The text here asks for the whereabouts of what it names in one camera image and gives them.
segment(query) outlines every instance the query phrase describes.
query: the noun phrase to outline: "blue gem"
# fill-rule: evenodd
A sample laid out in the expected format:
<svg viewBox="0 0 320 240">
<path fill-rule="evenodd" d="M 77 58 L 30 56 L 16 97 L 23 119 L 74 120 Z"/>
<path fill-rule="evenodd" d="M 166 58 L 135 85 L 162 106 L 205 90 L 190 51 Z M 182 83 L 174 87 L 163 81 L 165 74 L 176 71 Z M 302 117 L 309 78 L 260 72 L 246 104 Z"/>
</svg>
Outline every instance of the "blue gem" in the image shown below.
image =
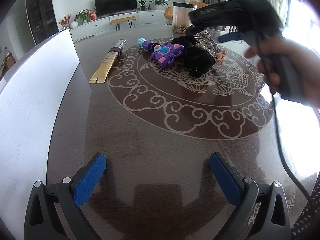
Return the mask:
<svg viewBox="0 0 320 240">
<path fill-rule="evenodd" d="M 169 48 L 168 47 L 163 47 L 161 50 L 160 50 L 160 53 L 163 53 L 163 54 L 166 54 L 167 52 L 169 52 Z"/>
</svg>

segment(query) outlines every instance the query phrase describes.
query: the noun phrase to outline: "human hand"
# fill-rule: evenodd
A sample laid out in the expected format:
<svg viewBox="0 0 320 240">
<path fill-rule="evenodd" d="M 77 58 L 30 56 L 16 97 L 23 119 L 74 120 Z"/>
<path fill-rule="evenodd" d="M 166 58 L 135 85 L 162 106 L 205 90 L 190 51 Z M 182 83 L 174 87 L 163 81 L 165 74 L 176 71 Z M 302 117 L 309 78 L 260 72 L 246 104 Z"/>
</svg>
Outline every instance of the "human hand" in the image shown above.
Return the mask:
<svg viewBox="0 0 320 240">
<path fill-rule="evenodd" d="M 262 41 L 260 51 L 263 55 L 287 55 L 301 74 L 302 88 L 310 106 L 320 107 L 320 57 L 312 50 L 282 36 L 276 36 Z M 244 56 L 252 58 L 259 54 L 258 47 L 252 47 Z M 262 60 L 258 63 L 258 71 L 264 74 L 264 81 L 270 86 L 270 92 L 279 92 L 281 78 L 278 74 L 270 72 L 270 63 Z"/>
</svg>

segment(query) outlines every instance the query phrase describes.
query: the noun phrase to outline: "white cabinet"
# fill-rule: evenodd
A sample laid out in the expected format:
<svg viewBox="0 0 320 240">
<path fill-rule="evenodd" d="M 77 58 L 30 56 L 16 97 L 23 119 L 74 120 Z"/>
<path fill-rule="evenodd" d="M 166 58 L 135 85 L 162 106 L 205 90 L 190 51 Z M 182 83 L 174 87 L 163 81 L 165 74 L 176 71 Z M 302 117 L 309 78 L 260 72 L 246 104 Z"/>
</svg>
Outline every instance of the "white cabinet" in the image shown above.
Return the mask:
<svg viewBox="0 0 320 240">
<path fill-rule="evenodd" d="M 166 23 L 164 11 L 144 11 L 139 12 L 139 24 Z"/>
<path fill-rule="evenodd" d="M 96 20 L 83 25 L 85 36 L 111 30 L 110 20 L 108 18 Z"/>
<path fill-rule="evenodd" d="M 73 41 L 79 40 L 79 39 L 84 38 L 86 36 L 84 33 L 83 26 L 79 26 L 74 29 L 71 29 L 70 33 L 71 33 L 71 37 L 72 37 Z"/>
</svg>

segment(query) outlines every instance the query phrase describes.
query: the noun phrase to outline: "glass jar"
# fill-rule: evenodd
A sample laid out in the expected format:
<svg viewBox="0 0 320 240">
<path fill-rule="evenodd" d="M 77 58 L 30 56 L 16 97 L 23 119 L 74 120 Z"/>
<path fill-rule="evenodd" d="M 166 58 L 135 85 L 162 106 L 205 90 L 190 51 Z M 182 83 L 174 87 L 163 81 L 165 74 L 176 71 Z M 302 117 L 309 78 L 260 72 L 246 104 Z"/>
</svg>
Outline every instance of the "glass jar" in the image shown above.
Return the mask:
<svg viewBox="0 0 320 240">
<path fill-rule="evenodd" d="M 187 28 L 192 25 L 188 13 L 197 9 L 194 4 L 173 3 L 172 31 L 186 34 Z"/>
</svg>

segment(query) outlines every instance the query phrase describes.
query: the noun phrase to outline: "gold tube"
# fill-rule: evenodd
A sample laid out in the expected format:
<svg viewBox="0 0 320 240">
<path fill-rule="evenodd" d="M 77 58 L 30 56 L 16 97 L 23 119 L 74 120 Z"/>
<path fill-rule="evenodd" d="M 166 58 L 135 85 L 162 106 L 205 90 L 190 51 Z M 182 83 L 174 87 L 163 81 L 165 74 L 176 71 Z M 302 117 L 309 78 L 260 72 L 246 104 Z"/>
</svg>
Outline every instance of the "gold tube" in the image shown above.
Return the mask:
<svg viewBox="0 0 320 240">
<path fill-rule="evenodd" d="M 118 43 L 111 50 L 113 50 L 115 48 L 118 51 L 119 50 L 122 51 L 125 44 L 126 44 L 125 40 L 119 40 Z M 93 74 L 89 83 L 104 83 L 107 79 L 107 75 L 108 75 L 110 69 L 113 66 L 113 63 L 117 60 L 118 57 L 119 57 L 118 52 L 110 51 L 107 54 L 107 56 L 104 58 L 102 63 L 100 64 L 97 71 Z"/>
</svg>

